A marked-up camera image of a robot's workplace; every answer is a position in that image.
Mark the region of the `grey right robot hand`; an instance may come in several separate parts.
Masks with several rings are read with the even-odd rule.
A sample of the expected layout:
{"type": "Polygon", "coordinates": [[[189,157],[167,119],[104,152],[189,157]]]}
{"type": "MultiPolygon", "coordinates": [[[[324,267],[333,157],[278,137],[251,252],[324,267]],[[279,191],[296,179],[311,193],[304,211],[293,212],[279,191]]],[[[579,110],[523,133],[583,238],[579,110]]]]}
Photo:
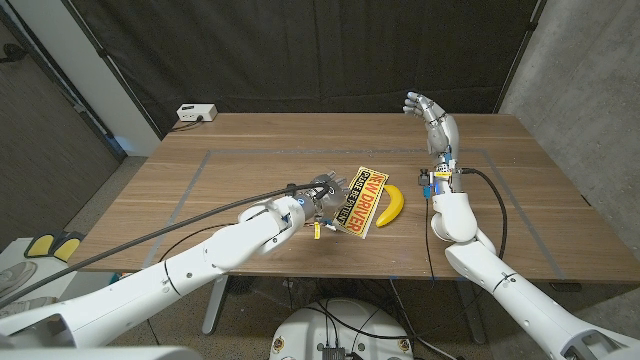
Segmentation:
{"type": "Polygon", "coordinates": [[[455,118],[425,95],[408,92],[403,111],[421,117],[427,130],[427,151],[436,163],[440,158],[457,160],[460,135],[455,118]]]}

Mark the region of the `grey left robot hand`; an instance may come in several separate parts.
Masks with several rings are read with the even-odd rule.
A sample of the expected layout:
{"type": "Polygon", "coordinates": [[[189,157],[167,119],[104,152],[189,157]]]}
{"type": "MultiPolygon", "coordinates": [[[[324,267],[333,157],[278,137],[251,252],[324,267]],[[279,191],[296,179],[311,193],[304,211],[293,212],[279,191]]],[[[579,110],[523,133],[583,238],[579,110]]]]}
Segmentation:
{"type": "Polygon", "coordinates": [[[312,183],[321,183],[321,186],[307,191],[314,203],[314,219],[318,222],[332,222],[350,193],[347,180],[331,171],[316,176],[312,183]]]}

